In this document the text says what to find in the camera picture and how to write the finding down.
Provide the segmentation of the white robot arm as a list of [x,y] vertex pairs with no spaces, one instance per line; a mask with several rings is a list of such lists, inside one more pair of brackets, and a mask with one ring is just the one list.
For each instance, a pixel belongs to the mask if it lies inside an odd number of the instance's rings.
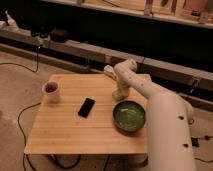
[[180,95],[136,74],[137,64],[128,59],[114,66],[118,89],[114,99],[123,99],[134,88],[146,106],[148,162],[150,171],[197,171],[189,121],[192,105]]

